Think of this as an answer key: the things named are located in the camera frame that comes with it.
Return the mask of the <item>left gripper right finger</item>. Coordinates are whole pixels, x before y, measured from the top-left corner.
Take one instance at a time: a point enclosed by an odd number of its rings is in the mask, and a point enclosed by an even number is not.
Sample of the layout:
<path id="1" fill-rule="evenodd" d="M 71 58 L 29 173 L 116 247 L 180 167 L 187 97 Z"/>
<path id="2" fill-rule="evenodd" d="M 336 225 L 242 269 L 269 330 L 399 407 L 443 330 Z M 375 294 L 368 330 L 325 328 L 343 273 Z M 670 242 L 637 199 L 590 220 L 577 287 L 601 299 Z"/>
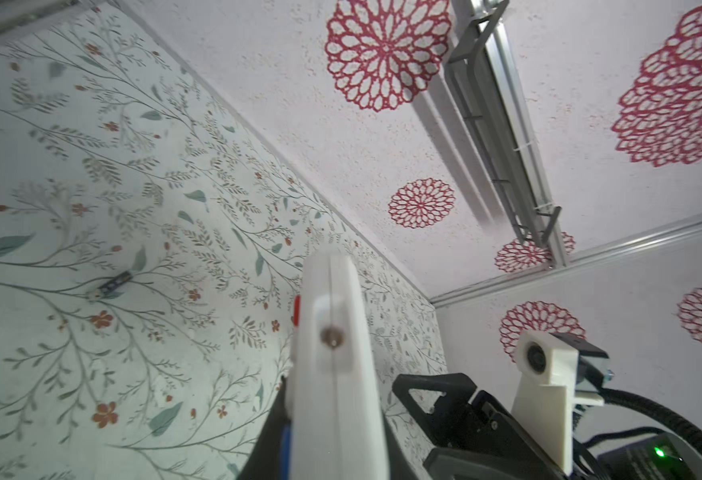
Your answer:
<path id="1" fill-rule="evenodd" d="M 404 455 L 386 416 L 382 414 L 390 480 L 418 480 L 415 470 Z"/>

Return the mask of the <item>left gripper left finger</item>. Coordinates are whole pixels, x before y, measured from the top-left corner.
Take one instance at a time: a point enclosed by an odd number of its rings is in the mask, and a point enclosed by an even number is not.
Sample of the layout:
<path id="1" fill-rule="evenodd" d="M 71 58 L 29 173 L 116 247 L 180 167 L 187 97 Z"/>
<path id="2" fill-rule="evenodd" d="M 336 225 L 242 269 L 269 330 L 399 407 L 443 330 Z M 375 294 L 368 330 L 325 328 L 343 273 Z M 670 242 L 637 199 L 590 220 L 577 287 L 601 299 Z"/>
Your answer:
<path id="1" fill-rule="evenodd" d="M 285 478 L 282 441 L 291 426 L 286 405 L 288 378 L 280 380 L 280 390 L 271 406 L 261 432 L 247 461 L 241 468 L 239 480 L 280 480 Z"/>

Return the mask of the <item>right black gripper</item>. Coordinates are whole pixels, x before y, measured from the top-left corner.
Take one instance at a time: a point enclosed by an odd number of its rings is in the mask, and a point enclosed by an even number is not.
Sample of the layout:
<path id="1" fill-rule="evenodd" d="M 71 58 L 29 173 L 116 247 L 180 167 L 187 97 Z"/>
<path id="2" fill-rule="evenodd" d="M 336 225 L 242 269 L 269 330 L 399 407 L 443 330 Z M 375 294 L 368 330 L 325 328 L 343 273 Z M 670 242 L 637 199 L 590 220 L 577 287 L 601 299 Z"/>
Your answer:
<path id="1" fill-rule="evenodd" d="M 434 448 L 433 479 L 565 479 L 567 475 L 465 374 L 401 374 L 392 392 Z"/>

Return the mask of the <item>white remote control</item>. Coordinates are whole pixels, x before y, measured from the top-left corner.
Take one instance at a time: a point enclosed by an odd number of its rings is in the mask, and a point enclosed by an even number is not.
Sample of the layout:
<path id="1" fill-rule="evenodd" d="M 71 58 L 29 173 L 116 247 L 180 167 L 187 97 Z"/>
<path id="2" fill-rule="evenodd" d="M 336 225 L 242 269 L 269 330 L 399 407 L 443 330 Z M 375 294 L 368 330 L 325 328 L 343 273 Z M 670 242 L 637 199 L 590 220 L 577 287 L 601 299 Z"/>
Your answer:
<path id="1" fill-rule="evenodd" d="M 291 361 L 282 477 L 388 478 L 365 304 L 350 256 L 318 251 L 306 260 Z"/>

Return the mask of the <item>black AAA battery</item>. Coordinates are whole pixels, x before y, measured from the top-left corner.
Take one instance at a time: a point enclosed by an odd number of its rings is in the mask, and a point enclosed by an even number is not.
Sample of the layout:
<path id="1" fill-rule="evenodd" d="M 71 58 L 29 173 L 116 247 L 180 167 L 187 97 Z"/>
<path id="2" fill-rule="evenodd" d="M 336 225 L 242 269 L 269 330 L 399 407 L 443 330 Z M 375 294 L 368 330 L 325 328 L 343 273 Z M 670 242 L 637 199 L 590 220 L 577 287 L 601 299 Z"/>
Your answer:
<path id="1" fill-rule="evenodd" d="M 95 302 L 103 298 L 111 298 L 119 288 L 130 282 L 132 278 L 133 274 L 130 271 L 124 271 L 88 292 L 86 298 L 90 302 Z"/>

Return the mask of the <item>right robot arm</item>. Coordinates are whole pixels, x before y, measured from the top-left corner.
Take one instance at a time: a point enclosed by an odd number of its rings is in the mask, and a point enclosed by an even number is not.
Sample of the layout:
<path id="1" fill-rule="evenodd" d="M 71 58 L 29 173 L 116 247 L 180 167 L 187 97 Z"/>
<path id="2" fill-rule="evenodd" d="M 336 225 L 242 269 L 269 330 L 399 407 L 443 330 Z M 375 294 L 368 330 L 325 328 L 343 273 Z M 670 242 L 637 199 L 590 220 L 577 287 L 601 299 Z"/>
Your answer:
<path id="1" fill-rule="evenodd" d="M 393 394 L 432 442 L 433 479 L 702 479 L 702 431 L 654 401 L 607 389 L 606 402 L 656 421 L 573 443 L 565 473 L 491 394 L 464 374 L 400 375 Z"/>

